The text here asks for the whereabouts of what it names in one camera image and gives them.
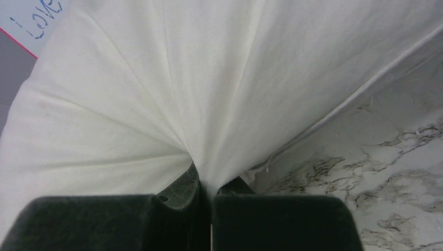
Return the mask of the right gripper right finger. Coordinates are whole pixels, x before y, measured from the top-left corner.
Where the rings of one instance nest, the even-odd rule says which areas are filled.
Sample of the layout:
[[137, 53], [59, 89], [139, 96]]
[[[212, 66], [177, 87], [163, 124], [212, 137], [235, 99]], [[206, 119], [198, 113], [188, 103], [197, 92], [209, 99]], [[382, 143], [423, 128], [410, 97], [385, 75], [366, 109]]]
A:
[[319, 195], [259, 195], [240, 177], [212, 205], [213, 250], [363, 250], [343, 201]]

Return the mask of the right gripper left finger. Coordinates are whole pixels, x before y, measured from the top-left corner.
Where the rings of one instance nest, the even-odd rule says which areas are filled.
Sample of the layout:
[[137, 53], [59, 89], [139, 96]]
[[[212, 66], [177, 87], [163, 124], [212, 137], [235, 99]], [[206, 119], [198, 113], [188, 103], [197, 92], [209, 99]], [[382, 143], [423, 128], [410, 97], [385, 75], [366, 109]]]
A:
[[41, 197], [1, 250], [209, 250], [209, 216], [194, 165], [154, 195]]

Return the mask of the white pillow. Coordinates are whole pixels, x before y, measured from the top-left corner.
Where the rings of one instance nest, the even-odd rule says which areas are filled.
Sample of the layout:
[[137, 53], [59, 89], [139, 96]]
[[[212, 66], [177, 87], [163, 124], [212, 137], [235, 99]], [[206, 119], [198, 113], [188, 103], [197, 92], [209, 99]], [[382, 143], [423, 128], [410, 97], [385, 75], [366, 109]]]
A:
[[1, 136], [1, 238], [43, 196], [210, 193], [442, 31], [442, 1], [42, 1]]

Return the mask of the pink framed whiteboard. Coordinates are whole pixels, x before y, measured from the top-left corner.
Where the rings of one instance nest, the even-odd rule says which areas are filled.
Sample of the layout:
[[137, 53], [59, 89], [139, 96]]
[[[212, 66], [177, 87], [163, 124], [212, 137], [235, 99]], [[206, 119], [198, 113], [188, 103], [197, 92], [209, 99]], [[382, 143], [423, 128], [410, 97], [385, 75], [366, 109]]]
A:
[[70, 0], [1, 0], [1, 31], [37, 58]]

